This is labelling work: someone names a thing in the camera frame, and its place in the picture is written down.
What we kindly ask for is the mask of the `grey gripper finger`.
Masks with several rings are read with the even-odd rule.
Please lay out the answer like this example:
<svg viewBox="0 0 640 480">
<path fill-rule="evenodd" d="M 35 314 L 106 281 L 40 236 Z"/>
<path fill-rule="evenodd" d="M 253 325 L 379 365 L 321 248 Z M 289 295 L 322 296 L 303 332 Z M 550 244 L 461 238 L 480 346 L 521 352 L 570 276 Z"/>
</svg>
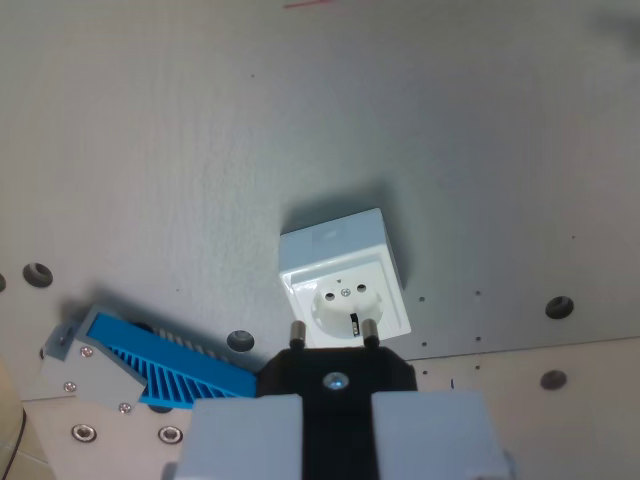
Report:
<svg viewBox="0 0 640 480">
<path fill-rule="evenodd" d="M 303 401 L 296 394 L 199 400 L 177 479 L 300 479 Z"/>
<path fill-rule="evenodd" d="M 372 395 L 381 479 L 512 479 L 484 398 L 477 392 Z"/>
</svg>

